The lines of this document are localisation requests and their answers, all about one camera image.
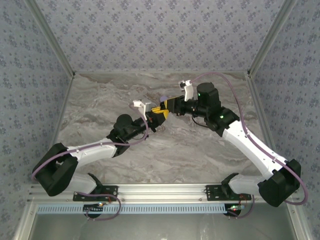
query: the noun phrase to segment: floral wallpaper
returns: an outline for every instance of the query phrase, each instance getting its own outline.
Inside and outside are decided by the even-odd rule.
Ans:
[[[320,239],[320,2],[298,0],[254,77],[277,150],[302,165]]]
[[[247,70],[283,0],[37,0],[74,71]]]
[[[0,239],[11,240],[69,78],[23,0],[0,1]]]

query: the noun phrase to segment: marble surface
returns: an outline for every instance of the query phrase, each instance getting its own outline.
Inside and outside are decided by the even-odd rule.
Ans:
[[[161,96],[180,96],[178,81],[200,73],[91,73],[76,75],[67,101],[58,142],[76,146],[98,141],[113,129],[117,117],[130,114],[132,100],[159,104]],[[244,73],[230,79],[245,112],[248,128],[262,139],[258,117]],[[199,80],[213,82],[223,106],[239,114],[228,85],[216,75]],[[189,115],[168,119],[146,141],[131,146],[121,156],[83,166],[81,173],[95,174],[103,183],[203,183],[220,182],[238,172],[258,175],[257,168],[231,143],[215,132],[195,125]]]

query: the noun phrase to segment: purple cable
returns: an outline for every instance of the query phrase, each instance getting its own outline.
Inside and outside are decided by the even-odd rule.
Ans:
[[[239,112],[240,112],[240,120],[241,120],[241,124],[242,124],[242,128],[243,131],[245,133],[245,135],[247,136],[247,138],[253,143],[253,145],[255,145],[261,152],[263,152],[265,155],[267,155],[271,160],[275,161],[277,164],[280,164],[283,168],[285,168],[289,173],[291,173],[297,180],[298,182],[301,184],[303,192],[304,192],[304,199],[301,202],[292,202],[292,201],[288,201],[285,200],[284,202],[287,204],[291,204],[291,205],[303,205],[308,201],[308,190],[307,190],[307,186],[305,185],[305,183],[301,180],[301,178],[294,172],[292,171],[288,166],[286,166],[285,164],[283,164],[282,162],[280,162],[278,159],[276,159],[274,156],[272,156],[270,153],[268,153],[266,150],[264,150],[258,143],[255,142],[255,140],[253,140],[253,138],[248,134],[247,128],[246,128],[246,123],[245,123],[245,118],[244,118],[244,114],[242,112],[242,109],[240,107],[240,102],[238,100],[237,94],[233,88],[233,86],[231,85],[230,81],[220,72],[215,72],[215,71],[210,71],[210,72],[206,72],[201,74],[200,76],[196,77],[195,79],[193,79],[190,83],[193,83],[194,81],[200,79],[203,76],[206,75],[210,75],[210,74],[214,74],[214,75],[218,75],[220,77],[222,77],[226,83],[229,85],[232,94],[234,96],[234,99],[236,101],[236,104],[238,105],[239,108]]]
[[[236,213],[234,213],[234,212],[232,212],[232,211],[227,211],[229,214],[232,214],[232,215],[234,215],[236,218],[238,218],[238,219],[243,219],[243,218],[245,218],[245,217],[247,217],[248,215],[250,215],[251,214],[251,212],[254,210],[254,208],[255,208],[255,195],[252,195],[252,205],[251,205],[251,207],[250,207],[250,210],[245,214],[245,215],[243,215],[243,216],[238,216]]]
[[[88,193],[84,193],[84,192],[77,192],[77,193],[79,195],[83,195],[83,196],[87,196],[87,197],[109,197],[109,198],[113,198],[113,199],[117,200],[117,202],[119,203],[118,211],[116,211],[116,213],[114,215],[112,215],[110,217],[105,217],[105,218],[91,218],[91,217],[89,217],[89,212],[92,209],[92,207],[88,208],[88,210],[85,212],[85,215],[88,218],[88,220],[92,220],[92,221],[108,221],[108,220],[116,218],[120,214],[121,201],[115,195],[112,195],[112,194],[88,194]]]
[[[147,121],[145,120],[145,117],[138,111],[136,110],[132,105],[129,106],[132,110],[136,111],[139,113],[139,115],[141,116],[144,124],[145,124],[145,133],[143,135],[143,137],[138,140],[138,141],[135,141],[133,143],[117,143],[117,142],[103,142],[102,145],[103,146],[106,146],[106,145],[117,145],[117,146],[133,146],[133,145],[137,145],[141,142],[143,142],[147,136],[148,136],[148,133],[149,133],[149,127],[148,127],[148,123]],[[101,143],[94,143],[94,144],[90,144],[90,145],[87,145],[87,146],[83,146],[83,147],[79,147],[77,149],[73,149],[73,150],[68,150],[68,151],[64,151],[64,152],[61,152],[57,155],[54,155],[53,157],[50,157],[48,160],[46,160],[44,163],[42,163],[31,175],[31,179],[32,180],[36,180],[36,175],[37,173],[42,169],[44,168],[48,163],[52,162],[53,160],[61,157],[61,156],[64,156],[66,154],[72,154],[72,153],[75,153],[77,151],[82,151],[82,150],[86,150],[86,149],[90,149],[90,148],[94,148],[94,147],[98,147],[98,146],[101,146]]]

